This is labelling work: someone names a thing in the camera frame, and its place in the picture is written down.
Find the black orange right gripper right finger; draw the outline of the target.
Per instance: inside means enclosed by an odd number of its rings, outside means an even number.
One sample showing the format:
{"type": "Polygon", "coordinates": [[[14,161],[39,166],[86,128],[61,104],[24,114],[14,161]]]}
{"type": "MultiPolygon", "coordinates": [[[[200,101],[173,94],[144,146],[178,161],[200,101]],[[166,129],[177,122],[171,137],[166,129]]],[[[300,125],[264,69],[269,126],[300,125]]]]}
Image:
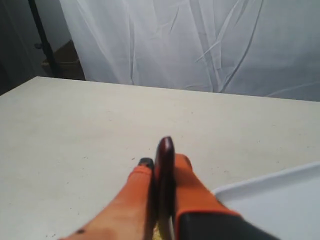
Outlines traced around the black orange right gripper right finger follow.
{"type": "Polygon", "coordinates": [[[174,160],[175,237],[178,240],[271,240],[271,234],[250,224],[221,204],[193,172],[187,156],[174,160]]]}

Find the black orange right gripper left finger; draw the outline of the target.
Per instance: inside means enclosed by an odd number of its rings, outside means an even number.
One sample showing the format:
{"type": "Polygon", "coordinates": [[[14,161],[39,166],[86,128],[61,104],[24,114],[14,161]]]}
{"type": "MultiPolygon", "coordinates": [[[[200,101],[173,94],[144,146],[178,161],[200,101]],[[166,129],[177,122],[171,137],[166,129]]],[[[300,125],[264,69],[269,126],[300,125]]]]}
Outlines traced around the black orange right gripper left finger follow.
{"type": "Polygon", "coordinates": [[[155,227],[154,162],[140,159],[115,198],[66,240],[151,240],[155,227]]]}

